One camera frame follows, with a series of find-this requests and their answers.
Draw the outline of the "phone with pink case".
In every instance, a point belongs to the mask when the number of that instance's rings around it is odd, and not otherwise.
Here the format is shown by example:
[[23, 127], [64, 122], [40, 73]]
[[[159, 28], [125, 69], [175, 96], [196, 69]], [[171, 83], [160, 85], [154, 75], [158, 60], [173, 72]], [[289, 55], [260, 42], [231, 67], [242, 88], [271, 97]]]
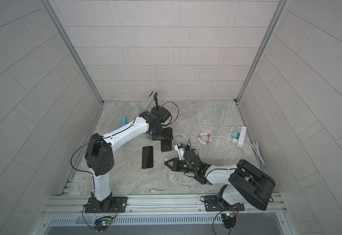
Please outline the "phone with pink case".
[[161, 151], [169, 152], [173, 150], [173, 141], [172, 140], [161, 140]]

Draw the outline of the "phone with grey case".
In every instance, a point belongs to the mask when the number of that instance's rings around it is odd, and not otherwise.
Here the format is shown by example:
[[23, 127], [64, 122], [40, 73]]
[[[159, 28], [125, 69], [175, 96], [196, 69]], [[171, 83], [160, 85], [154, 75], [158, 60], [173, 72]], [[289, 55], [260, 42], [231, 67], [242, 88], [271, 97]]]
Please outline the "phone with grey case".
[[145, 146], [142, 149], [142, 169], [153, 168], [154, 155], [153, 146]]

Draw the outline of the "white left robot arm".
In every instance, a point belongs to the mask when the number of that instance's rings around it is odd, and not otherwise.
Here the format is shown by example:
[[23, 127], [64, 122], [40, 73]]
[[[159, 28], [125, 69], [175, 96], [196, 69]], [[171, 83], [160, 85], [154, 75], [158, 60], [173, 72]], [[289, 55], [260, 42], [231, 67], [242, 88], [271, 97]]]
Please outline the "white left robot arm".
[[109, 172], [114, 167], [114, 153], [135, 137], [151, 133], [156, 140], [172, 140], [173, 132], [166, 121], [171, 117], [169, 111], [161, 107], [152, 113], [144, 111], [133, 121], [110, 133], [94, 134], [90, 138], [85, 160], [92, 174], [93, 198], [99, 202], [112, 196], [109, 186]]

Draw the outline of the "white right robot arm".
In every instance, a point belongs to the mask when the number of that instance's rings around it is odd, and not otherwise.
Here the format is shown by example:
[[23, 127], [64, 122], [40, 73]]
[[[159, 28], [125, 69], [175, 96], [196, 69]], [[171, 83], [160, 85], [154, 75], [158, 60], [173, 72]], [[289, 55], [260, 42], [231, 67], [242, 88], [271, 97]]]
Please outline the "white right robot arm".
[[239, 204], [249, 203], [264, 211], [273, 202], [275, 181], [247, 160], [236, 165], [215, 166], [204, 163], [195, 150], [185, 150], [183, 159], [173, 158], [164, 165], [174, 172], [192, 173], [191, 176], [202, 185], [223, 184], [218, 194], [204, 203], [218, 210], [239, 210]]

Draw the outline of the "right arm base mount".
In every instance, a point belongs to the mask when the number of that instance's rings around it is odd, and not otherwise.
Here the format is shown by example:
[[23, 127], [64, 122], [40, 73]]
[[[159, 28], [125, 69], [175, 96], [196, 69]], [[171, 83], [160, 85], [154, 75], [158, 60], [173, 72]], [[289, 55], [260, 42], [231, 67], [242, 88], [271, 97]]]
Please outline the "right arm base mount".
[[200, 197], [200, 201], [204, 204], [207, 212], [219, 212], [219, 211], [234, 211], [241, 212], [245, 210], [243, 203], [230, 205], [225, 202], [218, 195], [203, 195]]

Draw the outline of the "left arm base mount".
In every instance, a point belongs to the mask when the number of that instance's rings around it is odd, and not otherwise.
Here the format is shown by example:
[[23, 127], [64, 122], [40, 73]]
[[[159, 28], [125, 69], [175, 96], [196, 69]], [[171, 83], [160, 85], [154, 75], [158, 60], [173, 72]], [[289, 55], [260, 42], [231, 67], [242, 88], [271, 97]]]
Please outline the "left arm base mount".
[[128, 203], [128, 197], [109, 196], [103, 201], [99, 201], [95, 196], [91, 196], [88, 202], [83, 205], [86, 213], [124, 213]]

